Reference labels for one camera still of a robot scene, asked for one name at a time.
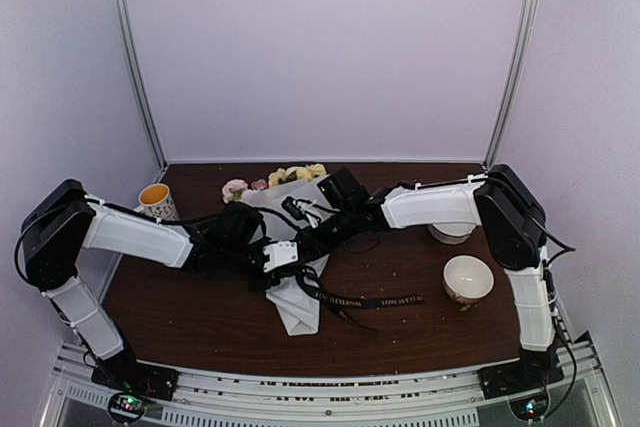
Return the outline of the white wrapping paper sheet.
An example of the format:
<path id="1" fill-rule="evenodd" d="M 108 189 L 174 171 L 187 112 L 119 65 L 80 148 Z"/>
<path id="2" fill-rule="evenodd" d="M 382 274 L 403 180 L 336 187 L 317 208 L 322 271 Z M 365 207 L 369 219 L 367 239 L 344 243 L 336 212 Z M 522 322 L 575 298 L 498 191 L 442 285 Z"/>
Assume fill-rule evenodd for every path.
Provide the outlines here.
<path id="1" fill-rule="evenodd" d="M 306 199 L 330 208 L 329 202 L 318 188 L 323 177 L 313 181 L 297 180 L 264 191 L 245 193 L 241 201 L 253 207 L 274 209 L 300 228 L 308 226 L 306 221 L 296 221 L 281 207 L 289 196 L 294 199 Z M 264 213 L 266 235 L 273 240 L 293 240 L 296 232 L 277 216 Z M 289 336 L 314 335 L 319 330 L 320 303 L 309 297 L 297 284 L 294 277 L 283 279 L 279 285 L 268 289 L 266 298 L 275 305 L 284 329 Z"/>

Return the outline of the large yellow flower bunch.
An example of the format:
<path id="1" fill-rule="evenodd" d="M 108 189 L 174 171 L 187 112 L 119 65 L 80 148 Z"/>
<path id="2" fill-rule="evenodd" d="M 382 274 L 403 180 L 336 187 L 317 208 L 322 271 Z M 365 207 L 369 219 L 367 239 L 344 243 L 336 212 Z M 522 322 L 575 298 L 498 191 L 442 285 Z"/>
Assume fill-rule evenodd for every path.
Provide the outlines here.
<path id="1" fill-rule="evenodd" d="M 276 171 L 269 174 L 268 185 L 270 187 L 276 187 L 298 180 L 312 181 L 316 178 L 325 176 L 326 174 L 326 167 L 320 163 L 278 168 Z"/>

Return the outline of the pink flower stem two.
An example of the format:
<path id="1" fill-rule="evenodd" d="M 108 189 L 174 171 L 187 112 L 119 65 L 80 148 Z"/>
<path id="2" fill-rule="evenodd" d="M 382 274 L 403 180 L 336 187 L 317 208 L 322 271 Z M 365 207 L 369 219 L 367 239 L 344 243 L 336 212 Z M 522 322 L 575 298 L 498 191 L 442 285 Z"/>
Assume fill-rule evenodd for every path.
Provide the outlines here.
<path id="1" fill-rule="evenodd" d="M 222 200 L 225 204 L 240 201 L 268 187 L 269 183 L 265 179 L 258 179 L 251 183 L 243 179 L 231 179 L 221 189 Z"/>

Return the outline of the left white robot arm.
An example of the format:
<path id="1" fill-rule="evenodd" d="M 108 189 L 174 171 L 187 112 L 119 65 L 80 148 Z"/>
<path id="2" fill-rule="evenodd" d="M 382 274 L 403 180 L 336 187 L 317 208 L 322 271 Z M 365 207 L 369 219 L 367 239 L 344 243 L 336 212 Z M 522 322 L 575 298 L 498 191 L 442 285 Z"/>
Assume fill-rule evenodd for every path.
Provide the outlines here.
<path id="1" fill-rule="evenodd" d="M 23 221 L 14 265 L 93 355 L 106 361 L 106 376 L 121 390 L 133 391 L 143 383 L 143 368 L 123 353 L 123 336 L 80 278 L 80 252 L 111 251 L 191 271 L 229 267 L 268 281 L 273 272 L 295 265 L 300 251 L 292 240 L 268 237 L 267 212 L 236 202 L 201 218 L 166 220 L 107 202 L 67 179 Z"/>

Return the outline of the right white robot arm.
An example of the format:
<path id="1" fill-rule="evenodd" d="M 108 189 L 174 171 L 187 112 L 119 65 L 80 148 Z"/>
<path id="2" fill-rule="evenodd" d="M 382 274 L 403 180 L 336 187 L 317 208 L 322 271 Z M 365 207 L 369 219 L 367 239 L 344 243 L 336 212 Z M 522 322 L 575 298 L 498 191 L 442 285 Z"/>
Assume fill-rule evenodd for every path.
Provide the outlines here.
<path id="1" fill-rule="evenodd" d="M 464 180 L 403 184 L 369 193 L 347 169 L 320 181 L 319 192 L 331 215 L 306 227 L 297 239 L 327 253 L 364 232 L 414 226 L 460 225 L 484 231 L 490 254 L 508 276 L 520 326 L 520 344 L 529 353 L 513 366 L 519 387 L 535 387 L 551 371 L 543 352 L 554 339 L 549 288 L 546 214 L 539 202 L 506 165 Z"/>

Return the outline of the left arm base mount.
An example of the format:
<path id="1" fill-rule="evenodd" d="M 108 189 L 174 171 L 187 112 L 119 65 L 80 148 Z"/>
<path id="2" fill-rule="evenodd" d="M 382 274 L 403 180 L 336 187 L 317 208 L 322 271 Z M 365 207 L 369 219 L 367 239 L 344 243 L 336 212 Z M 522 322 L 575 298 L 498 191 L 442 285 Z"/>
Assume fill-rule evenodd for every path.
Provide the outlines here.
<path id="1" fill-rule="evenodd" d="M 95 366 L 91 381 L 114 389 L 107 401 L 107 413 L 119 425 L 138 422 L 156 406 L 157 400 L 170 401 L 179 379 L 173 368 L 141 363 L 127 341 L 123 349 L 108 359 L 87 352 Z"/>

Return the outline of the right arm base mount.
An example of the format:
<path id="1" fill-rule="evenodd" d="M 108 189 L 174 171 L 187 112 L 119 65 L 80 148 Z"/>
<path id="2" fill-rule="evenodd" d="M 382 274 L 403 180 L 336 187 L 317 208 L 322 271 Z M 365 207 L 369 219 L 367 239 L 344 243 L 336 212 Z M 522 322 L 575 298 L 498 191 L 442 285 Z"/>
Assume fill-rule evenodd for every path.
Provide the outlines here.
<path id="1" fill-rule="evenodd" d="M 486 400 L 506 397 L 518 420 L 533 423 L 550 411 L 549 386 L 562 381 L 564 372 L 555 347 L 544 352 L 520 349 L 517 360 L 483 367 L 478 378 Z"/>

